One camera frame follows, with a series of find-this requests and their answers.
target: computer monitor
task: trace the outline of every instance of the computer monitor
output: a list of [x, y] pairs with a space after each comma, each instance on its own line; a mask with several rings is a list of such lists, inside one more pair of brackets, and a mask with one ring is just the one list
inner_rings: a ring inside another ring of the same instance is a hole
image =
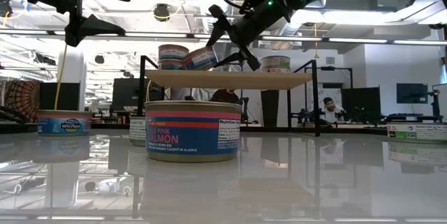
[[[145, 79], [145, 96], [149, 80]], [[129, 107], [138, 106], [138, 94], [140, 80], [138, 78], [115, 78], [113, 81], [113, 98], [110, 109], [116, 111], [128, 111]]]
[[381, 119], [380, 88], [342, 89], [342, 104], [348, 119], [379, 121]]
[[[57, 83], [41, 83], [39, 92], [39, 109], [53, 110], [56, 101]], [[59, 99], [57, 101], [58, 110], [79, 110], [79, 83], [61, 83]]]
[[428, 84], [396, 84], [397, 103], [428, 103]]

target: blue label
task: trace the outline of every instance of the blue label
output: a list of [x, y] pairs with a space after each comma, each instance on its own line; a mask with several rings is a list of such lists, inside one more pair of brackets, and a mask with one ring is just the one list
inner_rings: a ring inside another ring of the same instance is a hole
[[82, 135], [90, 133], [89, 118], [38, 118], [38, 133], [51, 135]]
[[162, 154], [233, 154], [239, 146], [240, 120], [147, 117], [146, 150]]

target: wooden shelf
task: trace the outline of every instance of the wooden shelf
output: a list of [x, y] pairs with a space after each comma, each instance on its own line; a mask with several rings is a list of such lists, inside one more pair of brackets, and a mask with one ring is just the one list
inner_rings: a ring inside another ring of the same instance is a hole
[[293, 89], [312, 80], [305, 73], [241, 73], [203, 70], [146, 70], [162, 87], [210, 89]]

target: person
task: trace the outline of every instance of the person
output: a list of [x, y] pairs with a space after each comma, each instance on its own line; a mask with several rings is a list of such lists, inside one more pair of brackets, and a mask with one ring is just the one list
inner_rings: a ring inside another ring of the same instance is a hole
[[239, 103], [239, 97], [235, 94], [234, 89], [219, 89], [214, 92], [210, 99], [211, 102], [222, 103]]
[[335, 123], [336, 121], [343, 121], [343, 117], [338, 118], [336, 113], [340, 113], [343, 111], [341, 106], [338, 106], [334, 103], [334, 100], [327, 97], [323, 99], [324, 102], [324, 112], [325, 119], [329, 123]]

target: ceiling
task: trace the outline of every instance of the ceiling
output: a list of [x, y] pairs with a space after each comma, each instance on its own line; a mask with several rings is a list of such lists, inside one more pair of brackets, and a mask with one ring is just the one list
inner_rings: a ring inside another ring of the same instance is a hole
[[[63, 31], [68, 23], [68, 14], [59, 14], [56, 10], [44, 3], [30, 4], [29, 11], [22, 5], [22, 1], [11, 0], [13, 7], [13, 18], [4, 21], [3, 29], [39, 29], [50, 31]], [[200, 7], [209, 5], [216, 0], [132, 0], [128, 3], [117, 0], [85, 0], [83, 3], [83, 13], [85, 16], [95, 15], [102, 20], [112, 22], [124, 28], [127, 32], [131, 31], [148, 31], [148, 32], [177, 32], [177, 33], [207, 33], [204, 28], [204, 19], [210, 16], [204, 13]], [[397, 5], [405, 6], [409, 0], [400, 0]], [[166, 3], [169, 5], [171, 17], [168, 22], [158, 22], [153, 14], [154, 7], [158, 3]], [[345, 0], [328, 0], [327, 7], [335, 6], [346, 10], [346, 3], [353, 1]], [[328, 12], [329, 10], [319, 9], [319, 12]], [[237, 21], [240, 15], [234, 8], [228, 10], [228, 15]], [[349, 37], [349, 38], [377, 38], [384, 34], [392, 38], [424, 38], [428, 35], [429, 29], [425, 25], [412, 24], [405, 29], [403, 26], [396, 27], [371, 25], [352, 25], [352, 24], [336, 24], [330, 22], [321, 23], [304, 23], [299, 26], [295, 33], [301, 33], [303, 36], [332, 36], [332, 37]], [[286, 25], [285, 20], [279, 20], [271, 26], [266, 33], [277, 35], [278, 31]], [[139, 56], [145, 54], [153, 60], [158, 59], [158, 46], [165, 44], [163, 41], [144, 41], [144, 40], [113, 40], [111, 38], [84, 40], [80, 47], [88, 52], [88, 89], [105, 90], [104, 94], [111, 98], [112, 80], [113, 78], [123, 77], [120, 70], [129, 70], [136, 77], [139, 69]], [[194, 43], [176, 42], [190, 49], [190, 51], [203, 47], [205, 41]], [[303, 43], [301, 46], [291, 45], [284, 42], [273, 42], [262, 47], [268, 47], [273, 50], [278, 49], [301, 49], [309, 50], [315, 48], [315, 43]], [[320, 43], [318, 48], [334, 49], [343, 52], [349, 46], [340, 43]], [[55, 66], [39, 63], [34, 60], [31, 51], [42, 54], [49, 59], [58, 61], [59, 53], [64, 48], [63, 37], [36, 37], [23, 38], [20, 36], [0, 36], [0, 62], [3, 67], [20, 67], [20, 68], [49, 68], [50, 70], [0, 70], [0, 76], [3, 78], [28, 77], [40, 79], [42, 81], [54, 80], [56, 77]], [[95, 56], [103, 55], [105, 57], [104, 64], [95, 63]]]

